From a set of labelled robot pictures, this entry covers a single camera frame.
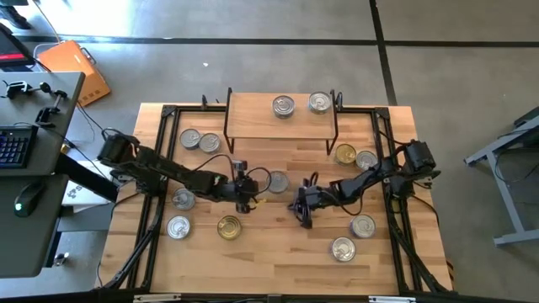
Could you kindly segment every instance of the tin can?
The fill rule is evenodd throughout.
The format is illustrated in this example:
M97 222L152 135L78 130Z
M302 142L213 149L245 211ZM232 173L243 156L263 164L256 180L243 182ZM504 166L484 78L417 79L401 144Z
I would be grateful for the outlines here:
M266 178L266 186L269 182L268 190L273 194L284 193L288 189L290 180L285 173L281 171L273 171L270 173L270 176Z
M335 150L335 161L340 165L350 165L355 161L355 149L350 144L341 144Z
M349 262L355 257L355 245L347 237L338 237L331 241L330 251L331 255L340 262Z
M214 133L207 133L200 138L200 149L205 153L215 153L221 148L221 139Z
M217 223L217 233L225 240L234 240L242 233L242 224L237 217L226 215Z
M367 170L378 163L378 157L370 151L360 151L355 157L355 165L362 170Z
M199 147L200 133L195 129L187 129L179 135L179 142L185 149L194 150Z
M186 238L190 231L191 224L189 223L189 219L181 215L177 215L170 219L167 224L168 236L176 240Z
M195 195L188 189L177 189L172 197L172 204L179 210L190 210L195 207Z
M376 231L376 224L369 215L358 215L350 221L350 231L359 238L370 238Z
M308 106L314 114L325 114L331 107L331 98L324 92L311 93Z
M294 114L296 103L288 96L279 96L273 100L272 107L277 118L287 119Z

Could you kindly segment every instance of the wooden platform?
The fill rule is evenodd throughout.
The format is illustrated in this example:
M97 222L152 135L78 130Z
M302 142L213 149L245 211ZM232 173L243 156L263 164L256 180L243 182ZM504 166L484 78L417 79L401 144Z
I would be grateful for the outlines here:
M279 119L273 113L273 100L286 95L294 100L294 114ZM231 138L333 139L334 114L313 114L308 108L309 93L232 93L228 115Z
M154 146L162 104L142 104L135 128L135 136L145 146ZM409 141L416 137L411 108L390 108L395 139ZM224 114L183 113L180 131L196 128L201 133L222 133ZM168 134L163 151L167 150ZM223 140L221 152L227 153ZM357 151L374 151L371 119L362 114L339 114L339 140L349 143ZM292 200L293 189L313 171L319 171L319 184L330 180L349 178L359 173L354 167L334 163L333 153L326 156L324 141L261 140L236 141L236 159L248 161L249 167L264 166L281 170L291 180L284 194L262 194L268 202L249 215L240 215L234 204L211 203L197 199L189 212L176 210L167 201L163 226L157 250L152 292L181 293L247 293L247 294L324 294L324 295L395 295L398 292L387 220L382 202L381 186L374 186L364 195L363 213L376 221L376 235L371 239L354 239L355 258L348 263L335 261L328 253L329 243L335 237L351 237L348 224L351 217L340 208L331 207L314 212L312 230L299 226L286 206ZM194 168L208 158L200 150L187 151L179 143L174 161ZM230 175L226 159L218 158L205 169ZM254 173L259 181L264 173ZM169 193L181 185L171 182ZM122 196L133 188L122 190ZM417 195L431 203L426 189L416 188ZM139 222L143 197L139 196L119 205L109 230L101 262L100 275L106 283L131 252ZM358 205L350 205L357 210ZM177 241L167 236L166 224L176 215L187 215L194 225L188 239ZM235 241L221 239L216 223L224 215L235 215L243 224L243 233ZM446 258L436 225L435 215L418 201L410 199L409 216L419 256L435 277L448 289L451 281ZM139 283L146 264L146 254L139 270ZM408 259L403 258L408 284Z

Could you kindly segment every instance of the silver can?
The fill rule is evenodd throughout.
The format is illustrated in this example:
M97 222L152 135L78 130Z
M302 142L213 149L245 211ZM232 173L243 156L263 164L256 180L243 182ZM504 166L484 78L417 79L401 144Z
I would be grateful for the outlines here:
M200 149L205 153L215 153L221 148L221 139L214 133L207 133L200 138Z
M273 194L284 193L288 189L290 181L285 173L281 171L273 171L270 176L266 178L266 186L269 183L268 190Z
M294 114L296 103L288 96L279 96L273 100L272 107L277 118L287 119Z
M367 170L378 163L378 157L370 151L360 151L355 156L355 165L362 170Z
M185 149L194 150L199 147L200 133L195 129L187 129L179 135L179 142Z
M311 93L308 104L314 114L325 114L331 107L331 98L324 92Z
M376 231L376 223L369 215L358 215L350 221L350 231L359 238L370 238Z
M172 197L172 204L179 210L190 210L195 207L195 195L188 189L177 189Z
M186 238L190 231L191 224L189 223L189 219L181 215L177 215L170 219L167 224L168 236L176 240Z
M340 262L349 262L355 257L355 245L347 237L338 237L331 241L330 250L331 255Z

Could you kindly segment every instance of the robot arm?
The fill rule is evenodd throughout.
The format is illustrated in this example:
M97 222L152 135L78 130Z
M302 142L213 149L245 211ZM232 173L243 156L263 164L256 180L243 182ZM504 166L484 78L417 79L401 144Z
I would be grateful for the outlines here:
M160 179L164 176L182 183L197 197L214 202L236 203L237 212L247 214L248 203L259 193L258 182L243 173L246 162L235 162L237 176L229 181L226 175L203 170L190 170L176 162L158 155L153 149L141 146L134 136L116 133L108 136L98 160L115 170L113 175L131 176L136 188L143 194L158 195Z
M406 159L403 166L399 166L394 160L400 152L404 152ZM353 204L361 199L365 190L381 181L389 184L392 195L403 198L411 196L414 194L414 181L426 177L434 178L440 174L434 170L435 166L427 144L412 140L355 178L333 181L327 188L317 186L313 178L304 179L303 186L296 191L294 202L289 205L289 209L294 211L303 227L312 228L312 211L328 206L343 207Z

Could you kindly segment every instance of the concrete floor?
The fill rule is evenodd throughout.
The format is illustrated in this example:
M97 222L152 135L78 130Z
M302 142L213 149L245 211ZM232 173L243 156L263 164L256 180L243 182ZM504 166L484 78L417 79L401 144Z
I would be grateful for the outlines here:
M389 40L539 40L536 1L378 0L378 7ZM43 8L58 32L72 35L375 38L367 0L47 1ZM34 7L20 12L35 26L22 34L50 34ZM141 102L198 101L202 93L222 100L229 86L244 92L335 88L346 104L387 105L375 46L83 46L113 90L87 111L101 125L125 132L132 131ZM536 301L539 241L494 247L493 236L512 232L510 219L488 167L468 168L462 159L539 105L539 49L391 47L387 53L398 104L412 106L419 138L429 143L442 171L433 196L456 290ZM101 142L91 137L77 113L68 138L95 157ZM533 197L518 200L529 226L539 217ZM72 265L44 269L36 278L0 280L0 296L89 290L105 238L66 234L60 250L72 253Z

